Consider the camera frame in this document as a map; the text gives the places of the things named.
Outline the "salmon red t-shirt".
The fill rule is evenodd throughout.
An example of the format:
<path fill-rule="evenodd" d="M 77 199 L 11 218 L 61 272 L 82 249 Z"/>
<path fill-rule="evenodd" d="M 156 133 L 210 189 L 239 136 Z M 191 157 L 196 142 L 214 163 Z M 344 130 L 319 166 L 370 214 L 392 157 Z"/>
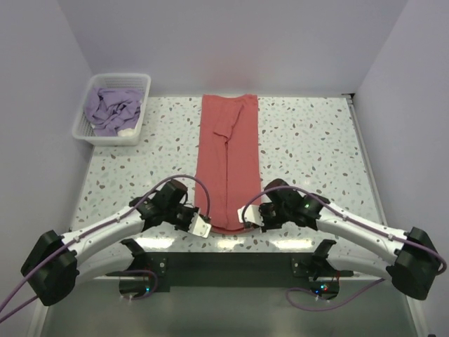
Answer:
<path fill-rule="evenodd" d="M 196 178 L 207 187 L 210 203 L 196 185 L 194 204 L 210 208 L 213 232 L 244 232 L 238 210 L 261 192 L 258 111 L 256 95 L 202 97 Z"/>

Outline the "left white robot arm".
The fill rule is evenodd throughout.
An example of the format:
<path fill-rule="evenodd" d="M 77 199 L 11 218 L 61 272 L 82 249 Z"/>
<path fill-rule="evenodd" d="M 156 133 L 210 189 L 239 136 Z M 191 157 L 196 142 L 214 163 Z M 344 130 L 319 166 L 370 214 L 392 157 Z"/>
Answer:
<path fill-rule="evenodd" d="M 135 236 L 162 223 L 198 237 L 210 234 L 210 218 L 183 203 L 187 187 L 167 178 L 120 211 L 80 230 L 42 234 L 20 272 L 37 298 L 50 306 L 75 286 L 110 273 L 141 275 L 152 262 Z"/>

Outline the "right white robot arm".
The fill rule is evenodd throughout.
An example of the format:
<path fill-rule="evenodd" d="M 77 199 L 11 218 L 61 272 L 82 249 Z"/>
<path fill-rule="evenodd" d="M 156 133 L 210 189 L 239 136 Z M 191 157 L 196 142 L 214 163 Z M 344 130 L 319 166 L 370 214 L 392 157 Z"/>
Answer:
<path fill-rule="evenodd" d="M 263 191 L 269 202 L 259 207 L 262 228 L 278 229 L 292 222 L 346 239 L 368 251 L 366 257 L 342 257 L 324 251 L 313 257 L 314 271 L 322 276 L 348 270 L 389 280 L 401 293 L 425 300 L 446 262 L 430 236 L 417 227 L 409 231 L 356 216 L 331 200 L 275 179 Z"/>

